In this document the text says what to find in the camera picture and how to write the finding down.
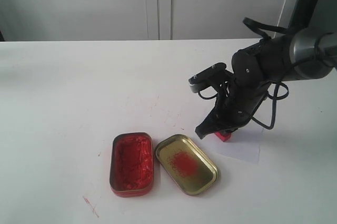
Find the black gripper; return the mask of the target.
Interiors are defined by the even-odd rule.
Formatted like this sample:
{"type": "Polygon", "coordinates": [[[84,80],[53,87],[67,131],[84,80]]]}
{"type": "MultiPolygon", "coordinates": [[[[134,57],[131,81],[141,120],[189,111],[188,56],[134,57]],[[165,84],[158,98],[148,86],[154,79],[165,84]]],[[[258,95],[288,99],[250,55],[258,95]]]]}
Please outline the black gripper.
{"type": "Polygon", "coordinates": [[[217,85],[215,106],[196,127],[195,133],[200,139],[218,131],[222,136],[228,136],[246,126],[266,99],[268,88],[268,83],[249,88],[232,81],[229,84],[229,93],[226,93],[224,88],[217,85]]]}

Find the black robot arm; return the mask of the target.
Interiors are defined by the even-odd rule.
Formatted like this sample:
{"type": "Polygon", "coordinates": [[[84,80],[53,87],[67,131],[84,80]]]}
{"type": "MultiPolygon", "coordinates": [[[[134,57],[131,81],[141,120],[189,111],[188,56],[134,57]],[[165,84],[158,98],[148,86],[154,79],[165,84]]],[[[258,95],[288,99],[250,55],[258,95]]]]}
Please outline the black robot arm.
{"type": "Polygon", "coordinates": [[[203,139],[213,133],[230,134],[251,120],[265,129],[275,125],[278,95],[287,81],[315,80],[336,68],[336,33],[309,28],[296,34],[263,38],[232,56],[232,72],[216,63],[189,79],[192,92],[212,87],[214,108],[195,129],[203,139]]]}

